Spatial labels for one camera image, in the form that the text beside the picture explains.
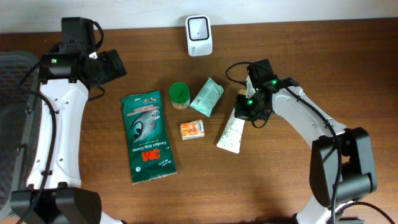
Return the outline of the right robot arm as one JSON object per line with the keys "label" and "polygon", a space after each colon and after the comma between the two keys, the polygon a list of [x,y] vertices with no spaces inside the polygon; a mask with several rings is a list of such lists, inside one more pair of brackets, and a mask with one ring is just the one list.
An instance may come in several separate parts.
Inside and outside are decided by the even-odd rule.
{"label": "right robot arm", "polygon": [[267,123],[284,118],[311,148],[309,182],[312,197],[292,223],[337,223],[343,210],[377,189],[369,133],[350,129],[311,101],[299,83],[279,78],[265,59],[245,62],[248,78],[234,106],[236,118]]}

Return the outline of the green 3M gloves packet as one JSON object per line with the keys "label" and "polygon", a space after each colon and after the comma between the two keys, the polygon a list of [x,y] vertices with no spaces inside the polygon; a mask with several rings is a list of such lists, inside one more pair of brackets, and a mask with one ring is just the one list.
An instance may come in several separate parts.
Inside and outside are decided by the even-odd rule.
{"label": "green 3M gloves packet", "polygon": [[160,91],[121,99],[133,184],[177,172]]}

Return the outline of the green lid jar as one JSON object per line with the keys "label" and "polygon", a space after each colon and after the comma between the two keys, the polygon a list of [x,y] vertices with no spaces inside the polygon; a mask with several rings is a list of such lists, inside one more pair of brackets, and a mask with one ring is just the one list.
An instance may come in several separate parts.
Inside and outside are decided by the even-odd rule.
{"label": "green lid jar", "polygon": [[172,106],[178,110],[188,108],[190,104],[190,89],[183,82],[176,82],[169,88],[169,96]]}

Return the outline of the white bamboo print tube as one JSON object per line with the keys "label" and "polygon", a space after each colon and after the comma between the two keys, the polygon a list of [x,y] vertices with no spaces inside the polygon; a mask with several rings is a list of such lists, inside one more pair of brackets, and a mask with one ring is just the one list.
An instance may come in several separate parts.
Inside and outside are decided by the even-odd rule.
{"label": "white bamboo print tube", "polygon": [[239,154],[244,125],[245,120],[235,117],[235,108],[233,108],[216,146],[220,149]]}

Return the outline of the mint green tissue pack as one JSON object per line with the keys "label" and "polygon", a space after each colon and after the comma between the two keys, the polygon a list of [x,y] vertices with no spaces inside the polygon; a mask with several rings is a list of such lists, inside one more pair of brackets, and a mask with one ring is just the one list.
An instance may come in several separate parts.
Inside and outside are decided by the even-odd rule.
{"label": "mint green tissue pack", "polygon": [[223,87],[209,78],[194,100],[190,103],[190,107],[209,118],[212,109],[221,98],[223,92]]}

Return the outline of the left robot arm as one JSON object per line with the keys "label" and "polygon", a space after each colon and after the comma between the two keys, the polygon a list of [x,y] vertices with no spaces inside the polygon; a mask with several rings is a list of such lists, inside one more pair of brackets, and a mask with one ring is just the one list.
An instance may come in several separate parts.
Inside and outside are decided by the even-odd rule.
{"label": "left robot arm", "polygon": [[62,41],[38,63],[41,105],[34,163],[24,190],[11,193],[11,210],[20,223],[114,223],[96,192],[81,186],[79,142],[91,88],[126,74],[115,50],[101,52],[100,25],[83,17],[64,17]]}

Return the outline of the orange small box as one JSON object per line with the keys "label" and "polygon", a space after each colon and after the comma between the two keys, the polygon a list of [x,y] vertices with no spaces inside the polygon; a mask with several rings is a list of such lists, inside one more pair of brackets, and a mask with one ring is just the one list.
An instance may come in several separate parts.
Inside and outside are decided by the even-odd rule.
{"label": "orange small box", "polygon": [[180,125],[180,134],[183,140],[202,138],[205,136],[204,124],[201,119]]}

